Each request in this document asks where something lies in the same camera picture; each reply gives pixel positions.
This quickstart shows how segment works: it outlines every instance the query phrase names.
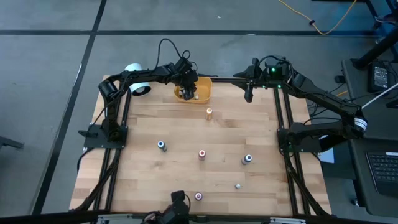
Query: yellow bin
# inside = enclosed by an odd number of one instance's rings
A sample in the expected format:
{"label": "yellow bin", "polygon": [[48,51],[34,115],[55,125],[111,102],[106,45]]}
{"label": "yellow bin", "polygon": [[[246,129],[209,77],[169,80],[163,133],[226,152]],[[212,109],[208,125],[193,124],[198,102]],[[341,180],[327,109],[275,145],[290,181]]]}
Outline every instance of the yellow bin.
{"label": "yellow bin", "polygon": [[211,96],[211,86],[213,85],[211,79],[207,77],[198,77],[198,81],[196,81],[195,84],[197,86],[195,96],[198,95],[199,99],[196,100],[195,98],[192,98],[191,100],[184,100],[182,96],[179,95],[181,88],[179,86],[176,86],[174,88],[174,95],[175,97],[177,97],[177,100],[183,103],[208,103]]}

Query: concrete floor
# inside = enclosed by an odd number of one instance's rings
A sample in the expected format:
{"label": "concrete floor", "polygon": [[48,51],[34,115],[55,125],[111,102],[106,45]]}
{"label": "concrete floor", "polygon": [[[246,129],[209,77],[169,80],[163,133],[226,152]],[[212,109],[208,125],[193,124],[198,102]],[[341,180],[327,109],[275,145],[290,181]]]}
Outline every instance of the concrete floor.
{"label": "concrete floor", "polygon": [[[349,3],[337,2],[286,2],[317,18],[323,30],[333,27],[349,7]],[[384,1],[373,4],[379,14],[387,12]],[[99,6],[100,1],[94,0],[2,0],[0,33],[13,29],[91,30]],[[373,22],[367,6],[357,3],[338,30],[370,30]],[[113,0],[106,4],[99,29],[309,31],[312,27],[277,0]],[[172,39],[180,50],[189,49],[200,73],[230,76],[244,70],[253,57],[277,54],[286,56],[296,70],[325,90],[338,86],[333,77],[340,74],[341,60],[360,57],[374,45],[374,39],[364,37],[97,35],[44,213],[68,210],[84,141],[77,131],[86,129],[91,121],[102,76],[119,73],[130,63],[152,68],[157,44],[164,37]],[[10,147],[0,150],[0,217],[26,215],[32,209],[87,41],[87,35],[0,35],[0,136],[25,142],[22,151]],[[386,52],[383,57],[391,55]],[[173,48],[163,45],[160,64],[176,59]],[[398,222],[352,206],[352,181],[328,177],[325,181],[335,215]]]}

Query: white cable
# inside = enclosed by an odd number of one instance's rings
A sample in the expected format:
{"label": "white cable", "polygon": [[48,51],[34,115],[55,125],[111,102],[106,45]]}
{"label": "white cable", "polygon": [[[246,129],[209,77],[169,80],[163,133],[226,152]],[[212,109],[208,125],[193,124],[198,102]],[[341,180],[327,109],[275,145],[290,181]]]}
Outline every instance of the white cable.
{"label": "white cable", "polygon": [[365,105],[363,105],[363,106],[362,106],[362,109],[365,108],[365,107],[367,107],[367,105],[373,103],[373,101],[375,101],[375,100],[377,100],[378,98],[380,98],[380,96],[386,94],[388,91],[392,90],[393,88],[395,88],[395,87],[397,87],[397,86],[398,86],[398,83],[396,83],[395,85],[393,85],[392,87],[390,87],[388,90],[386,90],[386,91],[380,93],[380,95],[378,95],[377,97],[371,99],[371,101],[369,101],[369,102],[367,102]]}

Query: small bottle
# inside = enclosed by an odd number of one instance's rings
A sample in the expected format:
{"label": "small bottle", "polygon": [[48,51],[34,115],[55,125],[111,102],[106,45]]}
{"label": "small bottle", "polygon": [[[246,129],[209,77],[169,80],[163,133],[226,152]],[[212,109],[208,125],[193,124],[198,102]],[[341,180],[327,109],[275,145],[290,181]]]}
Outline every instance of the small bottle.
{"label": "small bottle", "polygon": [[247,165],[251,162],[252,159],[253,159],[253,157],[250,154],[245,155],[242,159],[242,164]]}
{"label": "small bottle", "polygon": [[201,193],[198,192],[198,193],[195,194],[195,199],[196,200],[201,200],[202,198],[203,198],[203,196],[202,196]]}
{"label": "small bottle", "polygon": [[206,152],[204,150],[199,151],[198,155],[199,155],[198,158],[199,158],[200,161],[204,161],[205,160]]}
{"label": "small bottle", "polygon": [[211,117],[213,115],[213,110],[211,108],[207,108],[206,110],[206,120],[211,120]]}
{"label": "small bottle", "polygon": [[167,151],[167,146],[166,146],[166,143],[164,143],[163,141],[159,141],[158,143],[157,143],[157,147],[159,147],[159,149],[160,150],[162,150],[162,151]]}

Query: wooden table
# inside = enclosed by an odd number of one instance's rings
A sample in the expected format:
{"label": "wooden table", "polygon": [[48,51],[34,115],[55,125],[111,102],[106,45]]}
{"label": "wooden table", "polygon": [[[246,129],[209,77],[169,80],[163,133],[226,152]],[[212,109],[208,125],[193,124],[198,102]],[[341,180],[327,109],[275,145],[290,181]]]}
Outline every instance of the wooden table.
{"label": "wooden table", "polygon": [[[184,190],[192,201],[191,214],[292,214],[277,143],[272,90],[254,90],[253,102],[246,103],[243,90],[229,83],[214,83],[210,102],[195,105],[179,103],[173,85],[151,86],[148,95],[131,99],[127,144],[121,153],[112,211],[162,211],[171,203],[171,192]],[[281,103],[286,125],[283,97]],[[305,100],[290,97],[290,104],[294,121],[309,119]],[[209,107],[213,109],[211,121],[205,119]],[[93,119],[102,108],[99,96]],[[158,141],[166,143],[166,153],[157,147]],[[201,149],[206,151],[204,161],[198,160]],[[251,154],[253,161],[244,166],[241,159],[246,154]],[[310,153],[300,155],[309,191],[330,212],[319,161]],[[82,160],[70,208],[79,206],[96,185],[103,156],[104,149],[94,149]],[[100,208],[104,208],[107,191],[105,187]],[[202,201],[194,199],[196,192],[203,194]],[[296,195],[303,213],[297,186]]]}

